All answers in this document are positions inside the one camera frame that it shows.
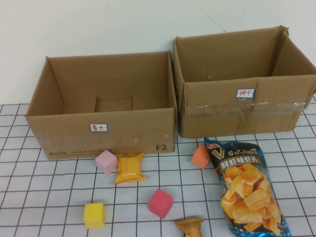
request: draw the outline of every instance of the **yellow snack packet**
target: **yellow snack packet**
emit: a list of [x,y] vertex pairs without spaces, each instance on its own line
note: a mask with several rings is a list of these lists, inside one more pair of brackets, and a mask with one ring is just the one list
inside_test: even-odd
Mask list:
[[202,237],[201,223],[203,218],[191,218],[180,221],[175,221],[174,223],[178,229],[185,234],[185,237]]
[[116,155],[118,158],[117,178],[114,184],[122,184],[128,182],[145,181],[140,170],[140,164],[144,153]]

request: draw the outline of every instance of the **red cube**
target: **red cube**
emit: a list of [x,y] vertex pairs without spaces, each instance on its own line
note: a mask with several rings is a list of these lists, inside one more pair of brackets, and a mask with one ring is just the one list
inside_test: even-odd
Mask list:
[[149,200],[148,209],[164,219],[173,205],[173,198],[171,195],[165,193],[164,191],[158,189],[152,198]]

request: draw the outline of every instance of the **orange cube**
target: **orange cube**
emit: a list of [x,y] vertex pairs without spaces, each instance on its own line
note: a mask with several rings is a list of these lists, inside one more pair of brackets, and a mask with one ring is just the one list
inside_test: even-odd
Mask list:
[[205,145],[204,144],[199,145],[196,152],[194,152],[194,155],[191,158],[191,163],[195,164],[201,169],[204,169],[209,162],[210,162],[210,158],[209,158]]

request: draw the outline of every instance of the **cardboard box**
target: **cardboard box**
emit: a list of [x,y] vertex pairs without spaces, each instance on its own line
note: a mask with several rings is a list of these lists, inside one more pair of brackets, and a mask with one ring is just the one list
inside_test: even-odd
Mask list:
[[185,138],[289,131],[316,91],[316,68],[287,28],[176,38]]
[[49,159],[174,151],[170,52],[47,58],[27,120]]

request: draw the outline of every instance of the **snack bag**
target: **snack bag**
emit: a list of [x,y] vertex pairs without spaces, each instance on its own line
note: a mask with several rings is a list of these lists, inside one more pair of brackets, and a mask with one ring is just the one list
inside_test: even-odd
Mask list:
[[258,145],[221,144],[204,138],[207,152],[224,187],[221,205],[237,237],[291,237],[273,198],[266,161]]

